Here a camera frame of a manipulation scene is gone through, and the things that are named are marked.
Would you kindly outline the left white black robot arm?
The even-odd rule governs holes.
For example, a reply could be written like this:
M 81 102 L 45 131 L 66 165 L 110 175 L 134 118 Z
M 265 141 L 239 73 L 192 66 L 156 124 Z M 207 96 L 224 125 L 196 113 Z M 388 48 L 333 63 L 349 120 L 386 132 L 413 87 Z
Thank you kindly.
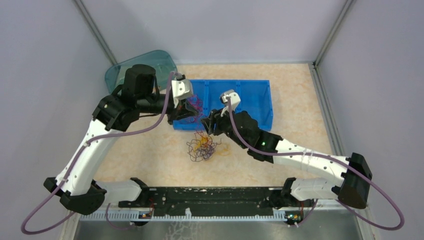
M 164 88 L 162 94 L 152 66 L 135 64 L 126 70 L 123 83 L 100 100 L 72 159 L 61 173 L 44 182 L 67 210 L 89 215 L 107 204 L 128 202 L 144 207 L 149 203 L 150 193 L 136 177 L 100 182 L 94 176 L 115 142 L 131 135 L 128 128 L 142 113 L 159 115 L 169 123 L 198 115 L 189 102 L 194 90 L 185 75 L 170 72 Z

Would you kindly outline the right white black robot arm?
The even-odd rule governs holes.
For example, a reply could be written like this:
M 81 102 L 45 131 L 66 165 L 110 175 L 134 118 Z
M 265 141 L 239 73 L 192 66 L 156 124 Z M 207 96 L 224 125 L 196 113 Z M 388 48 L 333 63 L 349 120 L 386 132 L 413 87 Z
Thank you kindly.
M 282 191 L 287 206 L 307 199 L 337 199 L 355 209 L 365 209 L 368 203 L 372 172 L 365 157 L 336 156 L 302 147 L 280 135 L 262 130 L 246 111 L 229 114 L 212 110 L 200 120 L 209 135 L 225 134 L 257 161 L 285 165 L 314 174 L 312 180 L 296 178 Z

